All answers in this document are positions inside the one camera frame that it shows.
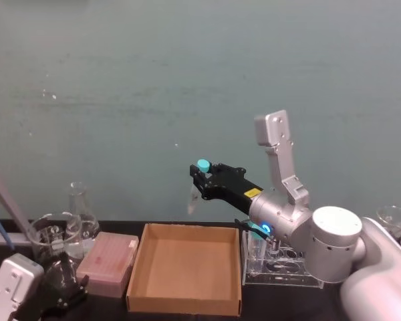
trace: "black clamp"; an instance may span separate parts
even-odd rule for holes
[[[245,179],[246,172],[242,167],[231,167],[221,163],[211,165],[207,174],[195,165],[190,166],[193,184],[203,199],[222,199],[248,215],[251,198],[263,189]]]
[[[69,310],[87,298],[88,281],[89,277],[85,276],[79,284],[75,283],[66,289],[65,293],[46,283],[40,284],[36,293],[18,309],[15,319],[38,321],[51,316],[57,318],[65,316]]]

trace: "glass beaker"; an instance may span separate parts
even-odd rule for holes
[[[401,238],[401,208],[383,206],[377,210],[379,223],[396,239]]]
[[[46,214],[31,223],[27,236],[35,261],[45,269],[45,282],[58,290],[74,286],[84,258],[80,217],[68,212]]]
[[[70,183],[69,202],[70,212],[79,215],[82,219],[82,238],[85,253],[94,245],[94,240],[100,232],[100,224],[97,218],[92,214],[89,206],[87,188],[82,182]]]

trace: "beaker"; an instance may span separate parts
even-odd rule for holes
[[[44,280],[58,290],[77,283],[76,270],[84,258],[82,220],[68,212],[46,214],[29,226],[27,236]]]
[[[377,210],[379,223],[396,239],[401,238],[401,208],[383,206]]]

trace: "yellow label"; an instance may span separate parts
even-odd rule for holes
[[[245,196],[248,196],[251,199],[251,198],[253,198],[254,196],[257,196],[260,193],[261,193],[261,191],[259,189],[250,189],[249,191],[246,191],[243,194]]]

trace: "teal cap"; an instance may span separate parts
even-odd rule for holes
[[[209,171],[209,167],[210,167],[209,161],[207,161],[206,159],[198,160],[198,168],[202,173],[207,173]]]
[[[270,232],[268,232],[268,231],[262,229],[262,228],[259,227],[257,224],[253,223],[252,221],[248,222],[248,225],[249,225],[250,227],[252,227],[253,229],[258,229],[260,232],[263,232],[263,233],[266,233],[267,235],[270,235]],[[256,233],[253,233],[253,236],[254,236],[255,239],[263,239],[261,236],[259,236],[259,235],[256,234]]]

